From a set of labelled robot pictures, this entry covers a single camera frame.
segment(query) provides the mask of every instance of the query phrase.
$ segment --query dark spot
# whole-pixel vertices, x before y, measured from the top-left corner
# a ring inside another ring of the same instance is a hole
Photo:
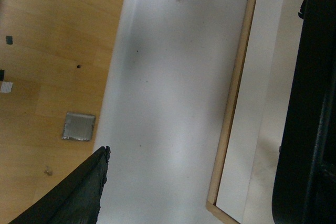
[[[6,43],[7,45],[13,44],[13,37],[12,36],[6,36]]]

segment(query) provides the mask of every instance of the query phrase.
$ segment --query white board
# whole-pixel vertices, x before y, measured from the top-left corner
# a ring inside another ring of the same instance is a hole
[[[242,222],[283,0],[257,0],[216,206]]]
[[[205,209],[247,0],[124,0],[95,149],[99,224],[216,224]]]

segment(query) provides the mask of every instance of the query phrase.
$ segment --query debris on floor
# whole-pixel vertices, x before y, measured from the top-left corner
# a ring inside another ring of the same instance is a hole
[[[49,166],[47,166],[44,173],[47,174],[48,176],[52,176],[52,171],[53,170]]]
[[[6,43],[7,45],[13,44],[13,37],[12,36],[6,36]]]
[[[1,89],[0,93],[11,93],[13,87],[13,83],[9,81],[2,81],[1,82]]]

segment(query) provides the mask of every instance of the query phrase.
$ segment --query black tape piece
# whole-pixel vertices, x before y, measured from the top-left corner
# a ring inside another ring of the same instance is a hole
[[[6,36],[6,43],[7,45],[13,44],[13,37],[12,36]]]
[[[3,81],[5,78],[5,70],[0,69],[0,81]]]

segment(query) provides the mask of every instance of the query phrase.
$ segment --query small black object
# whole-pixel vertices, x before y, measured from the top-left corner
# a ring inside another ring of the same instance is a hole
[[[5,70],[0,70],[0,81],[3,81],[5,78]]]
[[[13,44],[13,37],[12,36],[6,36],[6,43],[7,45]]]
[[[307,5],[307,0],[303,0],[301,7],[300,7],[300,12],[298,13],[299,17],[304,19],[304,13],[306,11],[306,5]]]

